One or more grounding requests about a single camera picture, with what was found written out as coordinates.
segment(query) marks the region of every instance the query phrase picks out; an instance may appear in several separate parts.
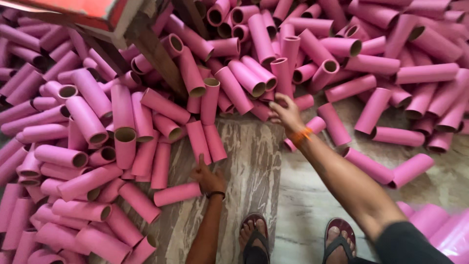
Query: flip-flop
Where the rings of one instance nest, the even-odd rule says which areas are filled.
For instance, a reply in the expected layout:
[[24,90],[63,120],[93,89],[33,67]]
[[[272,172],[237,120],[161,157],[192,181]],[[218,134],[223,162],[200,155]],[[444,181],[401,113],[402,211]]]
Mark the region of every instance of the flip-flop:
[[[264,222],[264,226],[265,226],[265,236],[262,235],[261,232],[259,232],[257,230],[257,226],[256,226],[256,221],[261,219],[263,222]],[[248,242],[246,243],[246,246],[244,247],[244,251],[242,253],[242,256],[243,256],[243,261],[245,262],[246,261],[246,255],[247,255],[247,252],[249,252],[253,246],[252,246],[252,243],[254,242],[254,240],[256,239],[259,239],[259,241],[261,241],[262,245],[264,246],[265,250],[267,251],[267,259],[269,259],[269,263],[270,263],[270,257],[269,257],[269,233],[268,233],[268,229],[267,229],[267,221],[265,220],[264,216],[259,214],[259,213],[249,213],[248,216],[246,216],[244,218],[244,220],[242,221],[241,223],[241,226],[239,228],[239,231],[242,230],[244,224],[248,224],[248,221],[249,220],[252,220],[253,223],[254,223],[254,231],[252,232],[251,236],[249,237],[248,239]]]
[[[329,238],[329,229],[332,227],[336,226],[340,233],[339,236],[332,241],[332,243],[326,247],[326,241]],[[347,232],[348,238],[352,241],[352,243],[356,246],[356,238],[355,238],[355,232],[353,232],[352,227],[350,226],[347,221],[345,221],[342,218],[332,218],[331,221],[327,224],[327,227],[325,229],[325,235],[324,235],[324,257],[323,257],[323,264],[327,261],[328,257],[336,250],[338,247],[342,246],[344,248],[345,254],[350,261],[353,259],[352,255],[352,249],[350,248],[350,245],[347,243],[347,240],[341,235],[342,231]]]

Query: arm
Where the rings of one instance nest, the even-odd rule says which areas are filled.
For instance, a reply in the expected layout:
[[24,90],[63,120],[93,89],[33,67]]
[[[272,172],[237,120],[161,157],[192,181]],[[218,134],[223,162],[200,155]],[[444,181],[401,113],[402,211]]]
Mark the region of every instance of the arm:
[[[202,190],[208,194],[226,190],[223,174],[221,171],[213,174],[205,165],[203,154],[199,157],[199,165],[192,170],[190,176],[199,181]],[[222,203],[223,196],[220,194],[215,194],[209,199],[207,211],[199,226],[197,236],[192,242],[186,264],[215,264]]]
[[[305,129],[295,103],[282,94],[275,94],[275,98],[284,100],[287,107],[271,102],[271,121],[283,125],[288,137]],[[298,149],[311,163],[327,189],[372,241],[376,241],[391,223],[407,221],[378,183],[333,151],[315,134],[309,137],[310,140],[303,140],[297,146]]]

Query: black wrist band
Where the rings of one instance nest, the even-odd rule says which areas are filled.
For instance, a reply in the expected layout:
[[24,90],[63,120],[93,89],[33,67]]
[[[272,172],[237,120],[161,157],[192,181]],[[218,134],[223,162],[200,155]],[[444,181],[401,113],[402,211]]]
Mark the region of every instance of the black wrist band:
[[225,200],[225,193],[224,192],[220,192],[220,191],[214,191],[214,192],[211,192],[209,194],[206,194],[207,195],[207,199],[210,199],[210,197],[212,197],[214,194],[220,194],[223,196],[223,200]]

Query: orange thread bracelet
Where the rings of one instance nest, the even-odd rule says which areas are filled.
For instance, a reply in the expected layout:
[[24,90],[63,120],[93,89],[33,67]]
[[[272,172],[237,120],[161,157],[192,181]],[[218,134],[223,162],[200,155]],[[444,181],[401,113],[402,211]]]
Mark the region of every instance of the orange thread bracelet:
[[298,146],[301,144],[301,142],[303,142],[303,140],[306,138],[308,139],[309,141],[311,141],[311,138],[310,138],[310,134],[313,133],[313,130],[309,127],[299,131],[299,132],[296,132],[292,137],[291,137],[291,141],[293,143],[293,145],[295,146]]

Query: forearm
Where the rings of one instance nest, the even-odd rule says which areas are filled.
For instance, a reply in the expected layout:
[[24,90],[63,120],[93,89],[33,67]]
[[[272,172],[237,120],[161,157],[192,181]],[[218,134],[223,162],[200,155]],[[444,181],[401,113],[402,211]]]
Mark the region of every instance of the forearm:
[[311,134],[310,138],[304,140],[298,149],[332,195],[372,241],[390,223],[407,220],[378,183],[316,135]]
[[221,195],[214,195],[209,200],[207,211],[187,255],[186,264],[215,263],[222,203]]

